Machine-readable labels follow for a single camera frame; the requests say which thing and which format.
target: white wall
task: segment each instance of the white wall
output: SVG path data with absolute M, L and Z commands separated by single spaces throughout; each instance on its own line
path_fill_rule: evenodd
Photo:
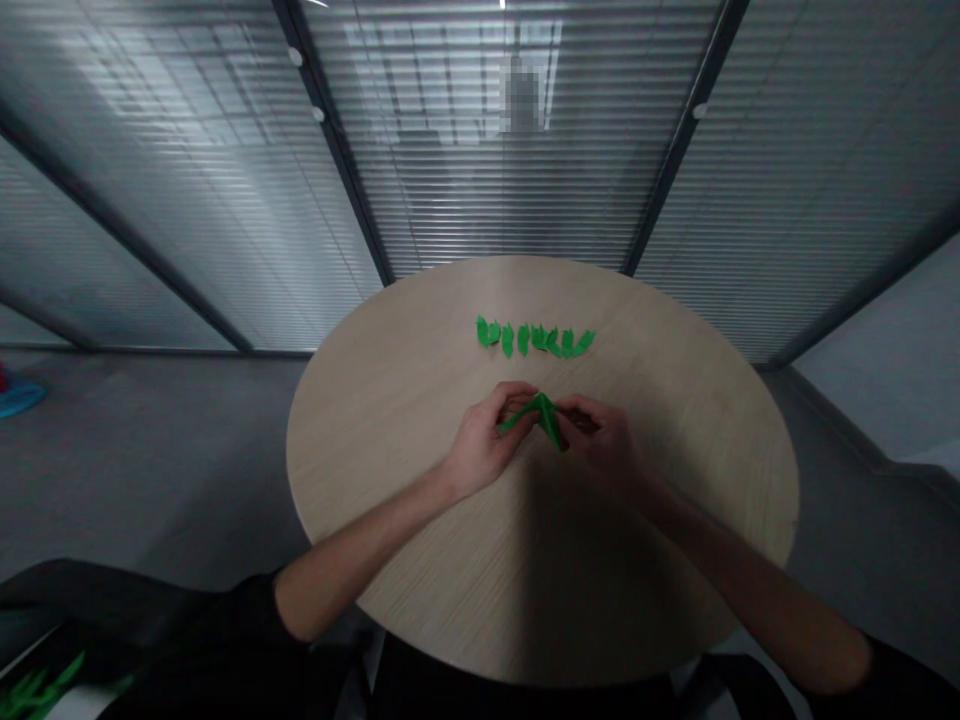
M 960 478 L 960 235 L 794 367 L 891 460 Z

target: forearm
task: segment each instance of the forearm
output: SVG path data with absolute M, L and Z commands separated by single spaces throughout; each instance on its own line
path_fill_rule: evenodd
M 359 597 L 391 557 L 457 497 L 439 469 L 322 540 L 276 581 L 287 630 L 313 641 Z
M 870 645 L 823 600 L 663 483 L 638 486 L 633 504 L 699 568 L 799 688 L 832 695 L 863 681 Z

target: left hand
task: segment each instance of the left hand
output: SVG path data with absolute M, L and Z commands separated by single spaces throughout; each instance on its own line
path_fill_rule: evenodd
M 529 383 L 502 382 L 486 400 L 467 408 L 453 446 L 440 465 L 457 500 L 492 484 L 507 468 L 520 443 L 540 419 L 540 413 L 527 413 L 506 435 L 501 436 L 497 428 L 538 392 Z

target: blue object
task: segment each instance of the blue object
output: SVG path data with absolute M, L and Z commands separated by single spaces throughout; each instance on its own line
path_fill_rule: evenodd
M 26 378 L 7 371 L 7 391 L 0 393 L 0 417 L 10 417 L 32 408 L 47 391 Z

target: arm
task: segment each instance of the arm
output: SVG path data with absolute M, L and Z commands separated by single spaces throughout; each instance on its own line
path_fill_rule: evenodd
M 556 406 L 564 436 L 602 487 L 683 551 L 797 687 L 835 695 L 864 681 L 872 660 L 866 636 L 664 482 L 642 474 L 622 410 L 577 395 Z
M 537 392 L 522 382 L 497 385 L 488 398 L 467 409 L 440 465 L 284 568 L 275 596 L 287 630 L 304 642 L 319 638 L 401 547 L 444 511 L 500 477 L 538 414 L 528 413 L 503 437 L 497 425 Z

